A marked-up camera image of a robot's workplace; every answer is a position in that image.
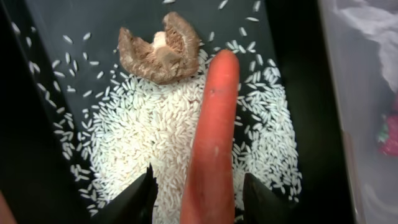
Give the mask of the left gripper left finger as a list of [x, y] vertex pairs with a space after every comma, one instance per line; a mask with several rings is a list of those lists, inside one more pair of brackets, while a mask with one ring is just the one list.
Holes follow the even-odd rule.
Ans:
[[104, 209], [94, 215], [94, 224], [151, 224], [158, 183], [152, 165]]

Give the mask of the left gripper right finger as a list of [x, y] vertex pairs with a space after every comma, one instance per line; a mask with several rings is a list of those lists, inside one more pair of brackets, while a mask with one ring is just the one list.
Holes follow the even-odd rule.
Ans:
[[289, 223], [292, 207], [251, 173], [244, 176], [243, 203], [244, 224]]

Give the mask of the orange carrot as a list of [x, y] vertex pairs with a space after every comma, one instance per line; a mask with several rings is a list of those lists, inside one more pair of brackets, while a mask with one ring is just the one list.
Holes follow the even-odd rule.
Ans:
[[181, 223], [233, 223], [232, 145], [239, 60], [230, 50], [210, 62], [184, 185]]

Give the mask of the white rice pile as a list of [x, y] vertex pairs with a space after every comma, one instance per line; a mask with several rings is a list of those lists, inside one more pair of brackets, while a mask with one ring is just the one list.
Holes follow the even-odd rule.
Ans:
[[[157, 32], [163, 30], [162, 23]], [[246, 173], [255, 175], [288, 205], [299, 202], [299, 154], [276, 62], [263, 58], [255, 41], [241, 45], [230, 40], [209, 54], [206, 40], [198, 36], [198, 71], [168, 85], [127, 72], [119, 61], [117, 42], [114, 52], [118, 61], [110, 70], [111, 84], [95, 95], [85, 92], [85, 96], [94, 95], [97, 102], [82, 111], [81, 129], [73, 130], [75, 122], [69, 112], [56, 123], [53, 132], [60, 138], [63, 156], [68, 160], [80, 156], [88, 162], [86, 167], [71, 165], [70, 172], [76, 181], [87, 181], [78, 193], [91, 202], [91, 218], [145, 174], [151, 164], [158, 183], [152, 223], [180, 221], [208, 69], [215, 55], [224, 49], [237, 56], [240, 66], [231, 151], [234, 217], [243, 218]], [[151, 43], [154, 35], [151, 39], [141, 38]]]

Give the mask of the red snack wrapper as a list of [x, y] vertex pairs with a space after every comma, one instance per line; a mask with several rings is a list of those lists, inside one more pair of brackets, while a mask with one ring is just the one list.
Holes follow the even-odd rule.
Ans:
[[378, 136], [379, 150], [397, 157], [397, 95], [392, 103], [391, 112], [383, 116], [383, 125]]

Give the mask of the brown mushroom piece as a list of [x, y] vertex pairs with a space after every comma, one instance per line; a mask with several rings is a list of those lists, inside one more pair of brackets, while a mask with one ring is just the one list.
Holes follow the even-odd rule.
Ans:
[[158, 85], [168, 85], [196, 74], [200, 66], [200, 38], [177, 12], [166, 14], [162, 23], [164, 30], [156, 32], [151, 43], [121, 27], [119, 61], [129, 73]]

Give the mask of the white tissue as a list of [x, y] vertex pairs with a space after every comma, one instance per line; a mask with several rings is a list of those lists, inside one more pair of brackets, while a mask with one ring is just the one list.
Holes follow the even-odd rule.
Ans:
[[333, 12], [379, 44], [381, 75], [397, 92], [397, 0], [335, 1]]

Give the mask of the black waste tray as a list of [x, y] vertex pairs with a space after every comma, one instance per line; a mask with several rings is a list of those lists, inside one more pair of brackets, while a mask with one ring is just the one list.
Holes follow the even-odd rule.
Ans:
[[[55, 125], [67, 112], [74, 131], [82, 111], [110, 86], [119, 28], [144, 39], [176, 11], [196, 28], [211, 54], [230, 40], [256, 42], [273, 58], [287, 93], [303, 175], [291, 223], [353, 223], [345, 156], [316, 1], [2, 1], [1, 192], [19, 223], [108, 223], [134, 190], [96, 218], [80, 196]], [[207, 41], [211, 32], [215, 39]]]

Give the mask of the clear plastic waste bin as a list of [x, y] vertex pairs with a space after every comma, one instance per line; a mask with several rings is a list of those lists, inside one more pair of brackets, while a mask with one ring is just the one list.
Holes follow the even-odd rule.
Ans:
[[319, 3], [357, 223], [397, 222], [397, 157], [382, 153], [383, 116], [397, 95], [381, 75], [379, 44]]

